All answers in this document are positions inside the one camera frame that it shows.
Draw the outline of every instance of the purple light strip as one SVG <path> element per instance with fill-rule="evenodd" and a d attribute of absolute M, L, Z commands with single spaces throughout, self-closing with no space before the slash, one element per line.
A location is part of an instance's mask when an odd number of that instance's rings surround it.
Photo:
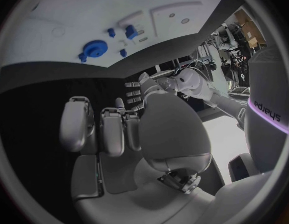
<path fill-rule="evenodd" d="M 263 118 L 265 121 L 269 122 L 271 125 L 273 125 L 274 127 L 276 127 L 277 129 L 281 130 L 284 133 L 289 133 L 288 128 L 284 128 L 281 127 L 279 124 L 274 123 L 273 121 L 271 121 L 268 117 L 266 117 L 265 115 L 263 115 L 262 113 L 260 113 L 252 104 L 250 98 L 248 99 L 248 105 L 251 108 L 251 110 L 253 110 L 256 114 L 258 114 L 261 118 Z"/>

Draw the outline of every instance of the pink led light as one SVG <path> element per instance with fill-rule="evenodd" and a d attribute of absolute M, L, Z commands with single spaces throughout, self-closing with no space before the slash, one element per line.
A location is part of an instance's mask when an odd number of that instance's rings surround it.
<path fill-rule="evenodd" d="M 252 104 L 250 98 L 248 99 L 248 105 L 251 108 L 251 110 L 253 110 L 256 114 L 258 114 L 261 118 L 263 118 L 265 121 L 269 122 L 271 125 L 273 125 L 274 127 L 276 127 L 277 129 L 281 130 L 284 133 L 289 133 L 288 128 L 284 128 L 281 127 L 279 124 L 274 123 L 272 120 L 270 120 L 268 117 L 266 117 L 264 114 L 260 113 Z"/>

